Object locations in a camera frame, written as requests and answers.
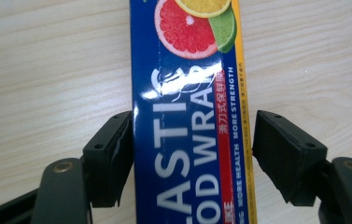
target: grapefruit slice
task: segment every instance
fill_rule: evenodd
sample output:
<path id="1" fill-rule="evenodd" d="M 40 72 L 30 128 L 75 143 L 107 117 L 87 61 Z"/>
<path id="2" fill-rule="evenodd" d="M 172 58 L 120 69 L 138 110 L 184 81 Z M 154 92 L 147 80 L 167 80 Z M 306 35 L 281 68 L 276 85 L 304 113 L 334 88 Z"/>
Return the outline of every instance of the grapefruit slice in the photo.
<path id="1" fill-rule="evenodd" d="M 159 0 L 155 28 L 164 46 L 179 57 L 202 59 L 217 51 L 208 19 L 191 16 L 175 0 Z"/>

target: citrus fruit image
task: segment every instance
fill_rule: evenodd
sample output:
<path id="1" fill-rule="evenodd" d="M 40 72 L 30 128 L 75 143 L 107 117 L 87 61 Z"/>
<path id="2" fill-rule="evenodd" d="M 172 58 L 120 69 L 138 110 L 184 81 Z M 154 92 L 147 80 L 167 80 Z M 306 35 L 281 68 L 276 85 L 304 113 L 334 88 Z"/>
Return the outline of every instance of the citrus fruit image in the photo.
<path id="1" fill-rule="evenodd" d="M 202 59 L 218 49 L 208 19 L 190 15 L 176 0 L 159 0 L 155 28 L 164 46 L 179 57 Z"/>
<path id="2" fill-rule="evenodd" d="M 193 16 L 211 18 L 224 12 L 231 0 L 176 0 L 176 2 Z"/>
<path id="3" fill-rule="evenodd" d="M 219 16 L 209 19 L 214 38 L 218 46 L 218 51 L 228 53 L 236 38 L 236 19 L 233 14 L 232 7 L 220 14 Z"/>

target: food wrap box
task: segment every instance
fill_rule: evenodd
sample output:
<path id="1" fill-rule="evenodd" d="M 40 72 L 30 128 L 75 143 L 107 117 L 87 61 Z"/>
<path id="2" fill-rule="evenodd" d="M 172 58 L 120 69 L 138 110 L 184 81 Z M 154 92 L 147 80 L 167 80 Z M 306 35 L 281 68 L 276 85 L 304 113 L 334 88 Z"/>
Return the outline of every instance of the food wrap box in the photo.
<path id="1" fill-rule="evenodd" d="M 257 223 L 238 1 L 130 8 L 137 223 Z"/>

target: wooden table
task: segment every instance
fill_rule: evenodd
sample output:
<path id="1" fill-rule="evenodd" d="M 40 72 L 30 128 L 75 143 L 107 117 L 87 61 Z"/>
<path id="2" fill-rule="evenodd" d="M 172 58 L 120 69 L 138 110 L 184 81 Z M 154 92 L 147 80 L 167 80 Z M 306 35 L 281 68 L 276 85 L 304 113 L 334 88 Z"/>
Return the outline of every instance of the wooden table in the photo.
<path id="1" fill-rule="evenodd" d="M 258 109 L 352 157 L 352 1 L 241 0 L 251 132 Z M 129 2 L 0 0 L 0 204 L 35 189 L 44 168 L 132 109 Z M 259 223 L 318 223 L 285 204 L 254 160 Z M 135 223 L 134 174 L 120 208 L 95 223 Z"/>

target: lemon slice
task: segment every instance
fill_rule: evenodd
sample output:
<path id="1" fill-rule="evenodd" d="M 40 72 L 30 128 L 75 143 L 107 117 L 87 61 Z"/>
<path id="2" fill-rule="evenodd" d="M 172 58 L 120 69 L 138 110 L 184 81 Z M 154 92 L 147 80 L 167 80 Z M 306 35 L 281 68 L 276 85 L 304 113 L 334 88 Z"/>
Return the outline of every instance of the lemon slice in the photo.
<path id="1" fill-rule="evenodd" d="M 231 0 L 176 0 L 176 2 L 192 16 L 212 18 L 224 12 Z"/>

